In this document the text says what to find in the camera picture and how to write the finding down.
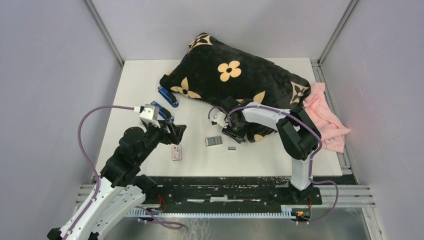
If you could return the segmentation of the blue stapler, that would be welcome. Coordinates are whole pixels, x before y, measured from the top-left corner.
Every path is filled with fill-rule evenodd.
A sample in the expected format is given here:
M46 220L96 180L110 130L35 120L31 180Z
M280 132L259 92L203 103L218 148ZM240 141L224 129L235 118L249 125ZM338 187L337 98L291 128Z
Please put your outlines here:
M157 91L173 108L177 108L179 106L177 98L167 89L162 86L159 86L157 88Z
M156 106L159 108L159 112L158 114L165 120L165 121L171 121L174 122L174 117L172 116L172 114L163 106L161 106L159 103L157 103L156 101L152 101L151 105Z

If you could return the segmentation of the box of staples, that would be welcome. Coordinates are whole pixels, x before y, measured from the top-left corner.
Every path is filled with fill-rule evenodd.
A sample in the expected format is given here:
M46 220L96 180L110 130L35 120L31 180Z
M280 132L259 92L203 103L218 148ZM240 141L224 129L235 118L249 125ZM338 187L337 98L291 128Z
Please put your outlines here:
M205 138L206 147L218 146L223 144L223 139L221 136L212 136Z

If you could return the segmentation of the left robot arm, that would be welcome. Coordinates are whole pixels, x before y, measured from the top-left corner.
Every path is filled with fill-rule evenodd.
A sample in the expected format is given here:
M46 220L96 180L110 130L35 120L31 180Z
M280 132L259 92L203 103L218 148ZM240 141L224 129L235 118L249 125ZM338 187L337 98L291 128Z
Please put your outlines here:
M145 174L141 164L159 145L179 145L187 126L160 121L146 130L130 127L106 161L92 192L77 213L62 227L47 234L49 240L102 240L132 209L156 200L157 183Z

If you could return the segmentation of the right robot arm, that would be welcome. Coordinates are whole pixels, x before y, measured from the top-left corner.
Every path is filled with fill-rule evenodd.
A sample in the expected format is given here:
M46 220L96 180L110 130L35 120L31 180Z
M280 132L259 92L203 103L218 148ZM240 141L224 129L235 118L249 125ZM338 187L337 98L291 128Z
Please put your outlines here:
M221 104L226 113L218 124L222 133L237 143L242 143L251 124L259 124L278 132L282 145L291 157L289 199L302 204L313 188L312 159L323 147L322 137L302 107L279 109L251 99L241 102L227 97Z

